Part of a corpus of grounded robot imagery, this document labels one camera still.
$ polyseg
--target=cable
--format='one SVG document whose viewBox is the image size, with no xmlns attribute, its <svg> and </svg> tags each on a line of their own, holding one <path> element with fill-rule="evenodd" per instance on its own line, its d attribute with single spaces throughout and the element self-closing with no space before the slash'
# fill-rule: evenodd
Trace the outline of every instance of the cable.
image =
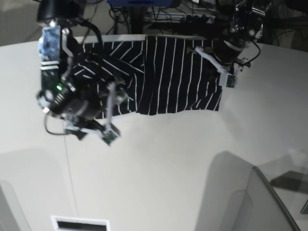
<svg viewBox="0 0 308 231">
<path fill-rule="evenodd" d="M 278 7 L 279 7 L 280 5 L 282 5 L 282 4 L 284 4 L 284 3 L 285 3 L 285 2 L 282 1 L 282 2 L 278 3 L 278 5 L 276 6 L 276 12 L 277 12 L 277 17 L 278 17 L 279 21 L 280 21 L 281 19 L 280 19 L 280 17 L 279 17 Z M 285 27 L 283 27 L 283 29 L 284 29 L 284 32 L 285 32 L 285 36 L 288 37 L 288 36 L 287 36 L 287 32 L 285 31 Z"/>
<path fill-rule="evenodd" d="M 95 9 L 94 9 L 93 15 L 92 15 L 92 17 L 91 17 L 91 19 L 90 19 L 90 23 L 92 22 L 92 20 L 93 20 L 95 14 L 96 14 L 96 12 L 97 12 L 98 3 L 100 3 L 100 2 L 101 2 L 100 0 L 96 0 L 96 6 L 95 6 Z M 85 36 L 83 37 L 83 40 L 82 40 L 81 44 L 84 44 L 84 43 L 85 43 L 85 40 L 86 40 L 86 38 L 88 37 L 90 31 L 91 31 L 91 29 L 88 28 L 88 30 L 87 30 Z"/>
<path fill-rule="evenodd" d="M 154 7 L 152 7 L 152 11 L 153 11 L 154 20 L 155 20 L 155 22 L 157 23 L 157 18 L 156 18 L 156 16 L 155 16 Z M 161 29 L 160 27 L 159 27 L 158 29 L 159 29 L 160 33 L 162 33 L 162 35 L 163 35 L 164 33 L 163 33 L 162 29 Z"/>
<path fill-rule="evenodd" d="M 188 9 L 192 10 L 192 8 L 185 2 L 185 0 L 182 1 L 183 5 L 186 6 Z M 218 12 L 215 10 L 211 10 L 207 8 L 206 6 L 202 5 L 204 8 L 194 8 L 195 11 L 210 11 L 213 15 L 218 16 Z"/>
<path fill-rule="evenodd" d="M 79 17 L 79 25 L 90 28 L 95 33 L 97 41 L 98 41 L 98 49 L 102 51 L 103 50 L 103 39 L 102 39 L 101 32 L 97 28 L 97 26 L 90 23 L 89 21 L 85 20 L 82 17 Z"/>
<path fill-rule="evenodd" d="M 174 17 L 172 18 L 172 21 L 182 21 L 183 18 Z M 156 21 L 168 21 L 168 19 L 156 19 Z"/>
<path fill-rule="evenodd" d="M 258 44 L 256 44 L 254 41 L 252 41 L 252 43 L 258 48 L 258 54 L 251 60 L 247 61 L 246 63 L 242 64 L 242 66 L 245 66 L 246 64 L 248 63 L 251 63 L 252 61 L 254 61 L 257 57 L 259 57 L 259 55 L 261 54 L 261 49 L 260 47 L 258 46 Z"/>
<path fill-rule="evenodd" d="M 47 128 L 47 117 L 48 115 L 46 114 L 45 115 L 45 118 L 44 118 L 44 127 L 45 127 L 45 130 L 47 131 L 47 133 L 51 134 L 51 135 L 54 135 L 54 136 L 66 136 L 66 135 L 70 135 L 70 133 L 53 133 L 51 131 L 48 130 Z"/>
<path fill-rule="evenodd" d="M 121 14 L 123 15 L 124 20 L 123 20 L 123 21 L 116 20 L 116 19 L 112 16 L 111 11 L 112 11 L 115 15 L 116 15 L 117 12 L 121 12 Z M 127 16 L 125 17 L 123 9 L 114 8 L 113 6 L 111 6 L 111 8 L 110 8 L 110 10 L 109 10 L 109 16 L 110 16 L 114 21 L 117 21 L 118 23 L 126 23 L 126 21 L 127 21 L 127 19 L 128 19 L 128 14 L 127 14 Z"/>
<path fill-rule="evenodd" d="M 112 28 L 110 28 L 110 29 L 107 31 L 106 35 L 108 35 L 108 34 L 115 28 L 115 26 L 116 26 L 116 25 L 114 25 Z"/>
<path fill-rule="evenodd" d="M 281 35 L 283 35 L 283 34 L 285 34 L 285 33 L 293 32 L 293 31 L 299 31 L 299 32 L 301 32 L 301 30 L 293 29 L 293 30 L 289 30 L 289 31 L 286 31 L 286 32 L 279 33 L 276 37 L 279 37 L 279 36 L 281 36 Z"/>
<path fill-rule="evenodd" d="M 86 0 L 85 2 L 86 2 L 87 4 L 96 4 L 96 3 L 100 3 L 100 2 L 102 2 L 102 1 L 104 1 L 104 0 L 97 0 L 97 1 L 89 1 L 89 0 Z"/>
<path fill-rule="evenodd" d="M 168 12 L 166 12 L 166 11 L 163 11 L 163 10 L 160 10 L 161 12 L 164 12 L 165 14 L 168 14 L 169 15 L 169 17 L 170 17 L 170 20 L 171 20 L 171 22 L 172 22 L 172 16 L 171 16 L 171 14 L 169 14 Z"/>
<path fill-rule="evenodd" d="M 276 38 L 276 40 L 277 40 L 277 44 L 278 44 L 278 46 L 280 46 L 278 36 L 276 35 L 276 33 L 273 33 L 273 34 L 274 34 L 274 37 L 275 37 L 275 38 Z"/>
<path fill-rule="evenodd" d="M 184 13 L 186 16 L 188 16 L 188 14 L 182 10 L 179 10 L 178 8 L 175 8 L 177 11 Z"/>
</svg>

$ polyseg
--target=black fabric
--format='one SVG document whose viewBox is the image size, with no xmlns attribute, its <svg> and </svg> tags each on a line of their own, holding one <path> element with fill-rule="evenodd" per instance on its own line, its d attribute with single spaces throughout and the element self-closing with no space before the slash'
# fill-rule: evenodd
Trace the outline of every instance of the black fabric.
<svg viewBox="0 0 308 231">
<path fill-rule="evenodd" d="M 125 79 L 129 98 L 114 108 L 114 116 L 218 111 L 222 96 L 219 77 L 208 78 L 211 63 L 187 52 L 195 46 L 211 46 L 211 41 L 148 36 L 145 41 L 105 42 L 103 55 L 95 53 L 96 44 L 85 44 L 84 51 L 94 55 L 85 62 L 79 60 L 82 66 L 75 66 L 73 74 L 93 77 L 85 67 L 97 68 L 99 64 L 104 75 L 120 74 Z"/>
<path fill-rule="evenodd" d="M 219 77 L 209 79 L 207 70 L 212 64 L 199 54 L 187 52 L 188 48 L 195 46 L 211 46 L 211 41 L 146 38 L 145 91 L 139 113 L 218 111 L 222 95 Z"/>
</svg>

